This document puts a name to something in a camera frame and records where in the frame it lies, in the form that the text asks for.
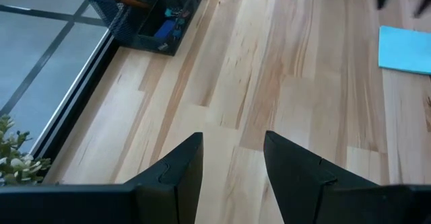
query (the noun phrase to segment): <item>desk organizer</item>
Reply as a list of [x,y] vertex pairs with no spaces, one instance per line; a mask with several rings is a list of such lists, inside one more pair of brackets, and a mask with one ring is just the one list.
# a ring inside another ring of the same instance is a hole
[[175,55],[201,0],[88,0],[122,46]]

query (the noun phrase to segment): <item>potted plant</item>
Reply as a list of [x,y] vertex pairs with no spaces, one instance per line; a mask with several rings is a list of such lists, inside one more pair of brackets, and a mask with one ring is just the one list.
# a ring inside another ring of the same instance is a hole
[[51,166],[50,159],[34,159],[29,153],[21,153],[22,143],[29,140],[29,132],[9,133],[13,126],[10,116],[0,117],[0,186],[33,185],[43,180],[40,170]]

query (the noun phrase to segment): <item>green plant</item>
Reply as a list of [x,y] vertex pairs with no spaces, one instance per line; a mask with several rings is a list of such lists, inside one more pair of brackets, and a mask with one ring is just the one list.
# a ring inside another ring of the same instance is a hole
[[9,134],[8,130],[12,126],[10,116],[0,117],[0,186],[36,184],[43,180],[37,173],[48,169],[51,160],[34,159],[28,153],[20,153],[18,149],[22,143],[29,140],[30,133],[17,131],[15,134]]

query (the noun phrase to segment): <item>light blue folder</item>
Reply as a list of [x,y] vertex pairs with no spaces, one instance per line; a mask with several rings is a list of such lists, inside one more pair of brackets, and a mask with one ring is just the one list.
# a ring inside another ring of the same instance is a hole
[[431,33],[381,26],[378,65],[387,69],[431,74]]

